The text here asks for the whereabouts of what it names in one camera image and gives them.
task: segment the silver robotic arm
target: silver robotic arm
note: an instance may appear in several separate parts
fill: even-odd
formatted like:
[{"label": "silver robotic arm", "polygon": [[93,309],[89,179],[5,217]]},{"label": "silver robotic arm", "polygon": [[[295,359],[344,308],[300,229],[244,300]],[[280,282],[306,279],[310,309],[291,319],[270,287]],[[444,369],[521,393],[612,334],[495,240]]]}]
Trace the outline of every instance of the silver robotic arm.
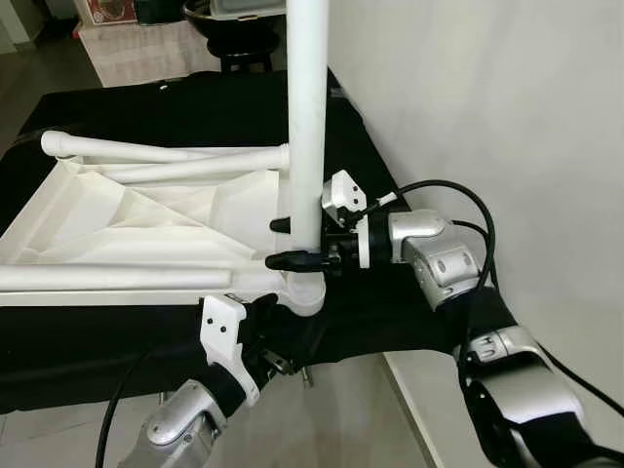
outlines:
[{"label": "silver robotic arm", "polygon": [[[396,198],[390,194],[377,205]],[[432,311],[453,328],[464,330],[455,340],[453,354],[466,406],[492,464],[624,466],[624,455],[593,444],[577,397],[554,372],[530,332],[517,324],[498,291],[485,282],[475,256],[451,221],[433,210],[416,210],[383,214],[378,229],[378,223],[360,211],[367,205],[365,192],[345,171],[326,183],[322,205],[343,232],[326,233],[322,253],[278,253],[268,257],[266,265],[335,274],[370,268],[380,258],[409,264]],[[242,359],[239,327],[251,310],[236,297],[207,297],[200,333],[209,364],[229,372],[249,405],[276,371],[293,371],[289,360],[267,349],[258,348],[260,361],[267,366],[261,371]],[[149,418],[135,449],[120,466],[202,467],[225,427],[225,416],[211,392],[189,380]]]},{"label": "silver robotic arm", "polygon": [[187,380],[142,425],[120,468],[192,468],[208,461],[227,420],[211,392]]}]

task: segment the white cylinder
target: white cylinder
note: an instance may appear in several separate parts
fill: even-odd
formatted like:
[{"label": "white cylinder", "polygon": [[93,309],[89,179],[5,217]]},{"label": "white cylinder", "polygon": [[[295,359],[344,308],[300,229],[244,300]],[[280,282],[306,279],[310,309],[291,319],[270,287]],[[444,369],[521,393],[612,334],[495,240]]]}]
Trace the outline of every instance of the white cylinder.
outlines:
[{"label": "white cylinder", "polygon": [[329,0],[288,0],[289,145],[293,249],[321,246]]},{"label": "white cylinder", "polygon": [[103,176],[119,183],[139,183],[170,180],[207,174],[244,173],[267,169],[287,169],[288,146],[283,144],[247,154],[232,154],[184,163],[154,164],[144,168],[105,171]]},{"label": "white cylinder", "polygon": [[111,265],[0,265],[0,291],[213,290],[232,273],[197,267]]},{"label": "white cylinder", "polygon": [[316,314],[325,301],[323,273],[293,273],[286,275],[288,299],[284,302],[292,312],[301,317]]},{"label": "white cylinder", "polygon": [[212,156],[210,153],[199,153],[192,150],[123,143],[108,139],[84,138],[57,131],[47,131],[41,135],[41,148],[47,155],[61,159],[73,156],[87,156],[149,163],[174,163],[205,159]]}]

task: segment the floor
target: floor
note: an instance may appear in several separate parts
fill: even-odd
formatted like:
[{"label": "floor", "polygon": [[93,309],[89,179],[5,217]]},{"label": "floor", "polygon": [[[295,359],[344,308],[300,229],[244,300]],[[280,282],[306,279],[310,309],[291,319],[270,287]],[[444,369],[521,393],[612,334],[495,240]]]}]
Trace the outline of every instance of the floor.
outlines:
[{"label": "floor", "polygon": [[42,95],[99,87],[78,39],[55,38],[33,51],[0,55],[0,158]]},{"label": "floor", "polygon": [[[252,409],[239,409],[214,447],[208,468],[424,468],[421,452],[380,356],[279,377]],[[107,464],[134,445],[156,396],[123,400],[111,429]],[[14,412],[0,422],[0,466],[73,468],[94,463],[104,404]]]}]

